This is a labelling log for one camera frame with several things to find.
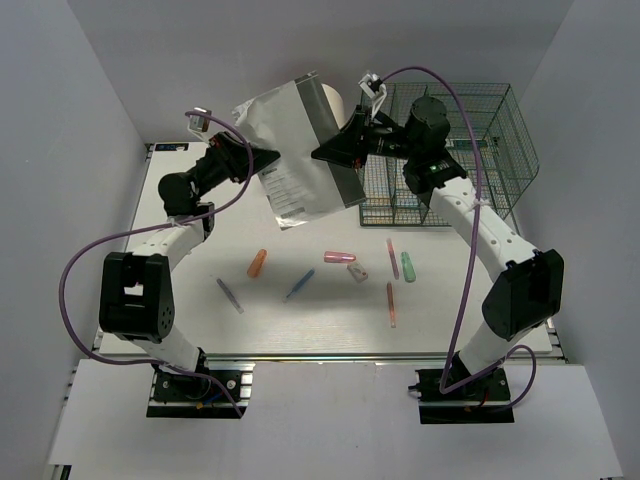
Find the white paper booklet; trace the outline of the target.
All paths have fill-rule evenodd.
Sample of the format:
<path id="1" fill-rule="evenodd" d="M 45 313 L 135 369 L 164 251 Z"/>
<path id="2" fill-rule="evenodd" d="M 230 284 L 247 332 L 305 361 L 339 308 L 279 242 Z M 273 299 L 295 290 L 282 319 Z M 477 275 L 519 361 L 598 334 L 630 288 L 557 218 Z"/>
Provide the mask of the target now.
<path id="1" fill-rule="evenodd" d="M 366 199 L 351 168 L 315 160 L 311 152 L 339 133 L 320 126 L 322 82 L 312 71 L 235 107 L 235 128 L 252 146 L 280 158 L 258 172 L 280 229 L 355 207 Z"/>

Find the round drawer storage box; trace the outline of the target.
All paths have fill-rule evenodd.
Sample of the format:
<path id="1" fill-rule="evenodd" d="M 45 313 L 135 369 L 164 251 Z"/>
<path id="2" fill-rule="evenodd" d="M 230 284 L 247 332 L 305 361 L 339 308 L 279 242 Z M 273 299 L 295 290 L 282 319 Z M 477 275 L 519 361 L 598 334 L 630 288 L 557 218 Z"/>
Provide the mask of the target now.
<path id="1" fill-rule="evenodd" d="M 320 126 L 326 133 L 335 133 L 346 123 L 341 95 L 332 86 L 322 83 L 324 98 L 320 100 Z"/>

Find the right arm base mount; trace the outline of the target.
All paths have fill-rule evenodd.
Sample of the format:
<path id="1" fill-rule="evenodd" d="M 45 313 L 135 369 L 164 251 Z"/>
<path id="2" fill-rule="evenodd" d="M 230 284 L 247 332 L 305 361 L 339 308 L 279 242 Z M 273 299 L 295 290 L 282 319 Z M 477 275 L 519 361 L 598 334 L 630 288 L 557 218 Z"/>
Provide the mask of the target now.
<path id="1" fill-rule="evenodd" d="M 416 371 L 416 383 L 408 392 L 418 401 L 422 425 L 481 425 L 514 422 L 511 392 L 506 374 L 498 368 L 448 394 L 439 390 L 441 370 Z"/>

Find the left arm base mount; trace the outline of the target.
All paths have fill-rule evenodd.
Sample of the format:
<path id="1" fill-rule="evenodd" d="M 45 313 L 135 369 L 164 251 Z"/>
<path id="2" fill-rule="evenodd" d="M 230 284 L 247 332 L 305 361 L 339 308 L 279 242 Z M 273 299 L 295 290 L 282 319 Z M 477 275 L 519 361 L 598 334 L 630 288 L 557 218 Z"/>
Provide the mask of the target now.
<path id="1" fill-rule="evenodd" d="M 251 396 L 253 374 L 246 369 L 212 370 L 244 413 Z M 146 410 L 147 418 L 239 419 L 222 389 L 209 380 L 156 370 Z"/>

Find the white eraser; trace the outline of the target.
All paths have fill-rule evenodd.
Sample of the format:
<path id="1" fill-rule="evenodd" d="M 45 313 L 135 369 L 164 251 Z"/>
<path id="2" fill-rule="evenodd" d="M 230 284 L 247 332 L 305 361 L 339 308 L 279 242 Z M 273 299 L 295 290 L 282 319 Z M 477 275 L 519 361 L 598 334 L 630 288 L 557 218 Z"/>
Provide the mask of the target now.
<path id="1" fill-rule="evenodd" d="M 346 269 L 357 283 L 362 283 L 368 279 L 367 270 L 357 261 L 349 263 Z"/>

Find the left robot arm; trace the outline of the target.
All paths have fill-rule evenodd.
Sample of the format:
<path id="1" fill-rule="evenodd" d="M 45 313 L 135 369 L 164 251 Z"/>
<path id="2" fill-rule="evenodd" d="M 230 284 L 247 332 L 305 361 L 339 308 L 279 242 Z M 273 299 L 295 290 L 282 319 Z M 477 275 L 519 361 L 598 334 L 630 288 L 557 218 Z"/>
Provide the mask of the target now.
<path id="1" fill-rule="evenodd" d="M 165 367 L 180 370 L 177 387 L 199 399 L 211 374 L 198 366 L 200 350 L 174 325 L 171 272 L 214 229 L 215 205 L 202 197 L 221 183 L 241 183 L 280 158 L 275 150 L 244 145 L 218 133 L 203 157 L 187 171 L 161 178 L 158 193 L 170 225 L 134 250 L 107 255 L 103 264 L 99 325 L 103 332 L 143 349 Z"/>

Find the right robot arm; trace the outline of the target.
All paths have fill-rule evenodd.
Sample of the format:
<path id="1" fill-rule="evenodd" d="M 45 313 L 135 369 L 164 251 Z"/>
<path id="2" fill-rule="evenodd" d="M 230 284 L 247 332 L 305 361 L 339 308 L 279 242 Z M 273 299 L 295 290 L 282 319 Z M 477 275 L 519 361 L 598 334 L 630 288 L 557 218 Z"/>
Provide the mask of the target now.
<path id="1" fill-rule="evenodd" d="M 480 177 L 469 176 L 446 148 L 449 132 L 446 106 L 428 95 L 413 102 L 403 126 L 359 106 L 311 156 L 352 168 L 371 154 L 404 160 L 409 190 L 469 245 L 470 261 L 486 269 L 493 285 L 482 303 L 483 322 L 462 349 L 449 348 L 440 383 L 441 392 L 472 399 L 518 341 L 558 312 L 564 260 L 523 239 L 483 201 Z"/>

